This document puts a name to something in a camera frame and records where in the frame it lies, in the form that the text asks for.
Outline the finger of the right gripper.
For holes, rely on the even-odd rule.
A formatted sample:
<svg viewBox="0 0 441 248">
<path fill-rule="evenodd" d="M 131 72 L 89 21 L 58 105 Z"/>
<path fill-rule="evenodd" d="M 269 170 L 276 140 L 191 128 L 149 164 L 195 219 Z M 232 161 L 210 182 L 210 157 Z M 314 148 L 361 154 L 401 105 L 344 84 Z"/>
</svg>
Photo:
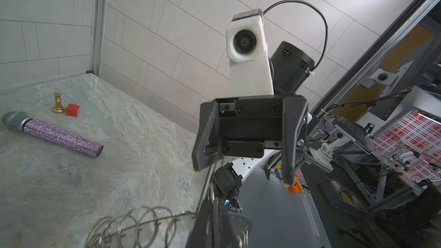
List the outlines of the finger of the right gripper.
<svg viewBox="0 0 441 248">
<path fill-rule="evenodd" d="M 192 151 L 194 170 L 200 172 L 222 159 L 222 138 L 217 101 L 200 107 L 199 129 Z"/>
<path fill-rule="evenodd" d="M 300 95 L 283 99 L 282 172 L 286 184 L 293 184 L 296 171 L 304 164 L 307 138 L 308 101 Z"/>
</svg>

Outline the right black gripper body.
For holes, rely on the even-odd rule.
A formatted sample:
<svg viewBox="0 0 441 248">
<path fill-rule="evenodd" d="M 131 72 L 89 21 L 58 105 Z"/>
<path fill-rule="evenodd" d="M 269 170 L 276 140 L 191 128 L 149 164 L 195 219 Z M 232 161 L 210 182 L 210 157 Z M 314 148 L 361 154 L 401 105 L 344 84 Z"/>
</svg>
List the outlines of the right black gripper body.
<svg viewBox="0 0 441 248">
<path fill-rule="evenodd" d="M 218 98 L 220 138 L 225 156 L 262 158 L 282 149 L 283 95 Z"/>
</svg>

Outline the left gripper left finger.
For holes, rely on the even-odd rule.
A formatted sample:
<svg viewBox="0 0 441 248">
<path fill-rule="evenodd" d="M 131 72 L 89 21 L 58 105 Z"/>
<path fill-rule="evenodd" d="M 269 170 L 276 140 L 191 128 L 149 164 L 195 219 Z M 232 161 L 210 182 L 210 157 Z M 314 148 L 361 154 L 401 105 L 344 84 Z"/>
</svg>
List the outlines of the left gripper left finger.
<svg viewBox="0 0 441 248">
<path fill-rule="evenodd" d="M 186 248 L 214 247 L 214 202 L 205 199 L 199 209 Z"/>
</svg>

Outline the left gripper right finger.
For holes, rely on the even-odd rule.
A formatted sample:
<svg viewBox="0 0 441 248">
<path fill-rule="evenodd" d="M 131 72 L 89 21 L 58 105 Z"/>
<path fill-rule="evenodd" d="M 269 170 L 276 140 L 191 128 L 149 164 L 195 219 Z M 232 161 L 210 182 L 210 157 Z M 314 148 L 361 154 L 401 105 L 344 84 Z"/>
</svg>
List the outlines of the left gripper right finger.
<svg viewBox="0 0 441 248">
<path fill-rule="evenodd" d="M 248 247 L 248 217 L 229 211 L 224 202 L 215 207 L 215 247 Z"/>
</svg>

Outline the metal disc with key rings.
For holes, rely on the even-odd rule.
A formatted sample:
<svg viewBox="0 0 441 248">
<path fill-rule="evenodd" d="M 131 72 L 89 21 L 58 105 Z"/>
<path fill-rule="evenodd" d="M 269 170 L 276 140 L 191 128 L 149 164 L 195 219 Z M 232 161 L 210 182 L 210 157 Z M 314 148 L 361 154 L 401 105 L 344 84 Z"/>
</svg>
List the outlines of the metal disc with key rings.
<svg viewBox="0 0 441 248">
<path fill-rule="evenodd" d="M 197 213 L 173 212 L 164 206 L 140 206 L 99 219 L 86 237 L 85 248 L 183 247 Z"/>
</svg>

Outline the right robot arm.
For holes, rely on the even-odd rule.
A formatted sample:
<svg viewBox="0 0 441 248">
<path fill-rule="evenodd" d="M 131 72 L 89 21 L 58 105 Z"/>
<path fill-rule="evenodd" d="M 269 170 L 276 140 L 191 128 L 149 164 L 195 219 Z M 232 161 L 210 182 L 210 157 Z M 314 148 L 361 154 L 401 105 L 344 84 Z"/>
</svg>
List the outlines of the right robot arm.
<svg viewBox="0 0 441 248">
<path fill-rule="evenodd" d="M 283 41 L 269 60 L 273 95 L 220 98 L 200 106 L 199 130 L 192 152 L 194 170 L 233 156 L 252 162 L 276 150 L 281 157 L 283 180 L 294 182 L 304 163 L 308 101 L 296 95 L 314 61 L 302 50 Z"/>
</svg>

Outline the small red cube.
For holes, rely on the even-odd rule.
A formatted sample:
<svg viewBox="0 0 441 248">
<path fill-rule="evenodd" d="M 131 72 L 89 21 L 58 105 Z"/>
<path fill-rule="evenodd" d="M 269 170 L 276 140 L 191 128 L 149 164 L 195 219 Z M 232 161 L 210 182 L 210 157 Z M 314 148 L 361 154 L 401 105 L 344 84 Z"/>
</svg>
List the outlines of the small red cube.
<svg viewBox="0 0 441 248">
<path fill-rule="evenodd" d="M 80 113 L 80 106 L 76 104 L 69 104 L 65 109 L 65 113 L 67 116 L 77 117 Z"/>
</svg>

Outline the gold chess pawn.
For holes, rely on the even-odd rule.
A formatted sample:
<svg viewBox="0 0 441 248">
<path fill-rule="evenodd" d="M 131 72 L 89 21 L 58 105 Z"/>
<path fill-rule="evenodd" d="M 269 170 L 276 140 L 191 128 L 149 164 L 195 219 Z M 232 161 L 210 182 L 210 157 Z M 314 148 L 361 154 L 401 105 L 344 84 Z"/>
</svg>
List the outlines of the gold chess pawn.
<svg viewBox="0 0 441 248">
<path fill-rule="evenodd" d="M 64 113 L 65 112 L 65 108 L 62 105 L 62 99 L 61 99 L 61 95 L 62 93 L 59 92 L 55 92 L 54 93 L 54 101 L 55 101 L 55 105 L 52 108 L 52 111 L 54 113 Z"/>
</svg>

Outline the purple glitter microphone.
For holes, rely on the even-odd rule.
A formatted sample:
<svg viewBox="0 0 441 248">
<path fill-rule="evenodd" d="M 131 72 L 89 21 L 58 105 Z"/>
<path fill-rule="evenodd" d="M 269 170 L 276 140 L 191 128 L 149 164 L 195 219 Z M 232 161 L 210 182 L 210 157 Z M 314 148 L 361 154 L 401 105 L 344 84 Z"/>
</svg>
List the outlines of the purple glitter microphone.
<svg viewBox="0 0 441 248">
<path fill-rule="evenodd" d="M 98 157 L 103 150 L 103 145 L 97 142 L 34 119 L 24 111 L 9 111 L 2 116 L 1 121 L 10 130 L 21 131 L 91 157 Z"/>
</svg>

